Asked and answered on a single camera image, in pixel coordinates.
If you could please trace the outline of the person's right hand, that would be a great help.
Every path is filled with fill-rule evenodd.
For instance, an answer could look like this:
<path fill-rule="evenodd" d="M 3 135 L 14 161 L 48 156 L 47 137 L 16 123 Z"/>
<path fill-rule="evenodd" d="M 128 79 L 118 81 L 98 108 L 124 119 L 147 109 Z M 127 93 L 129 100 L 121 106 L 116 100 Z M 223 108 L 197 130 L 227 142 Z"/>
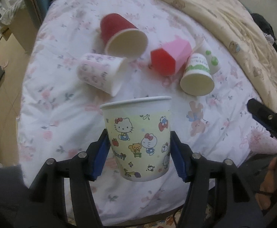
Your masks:
<path fill-rule="evenodd" d="M 269 195 L 263 194 L 274 193 L 277 189 L 277 184 L 275 183 L 275 173 L 277 171 L 277 157 L 273 158 L 268 166 L 267 174 L 263 182 L 260 185 L 259 192 L 255 194 L 256 201 L 260 209 L 267 210 L 271 206 L 271 197 Z"/>

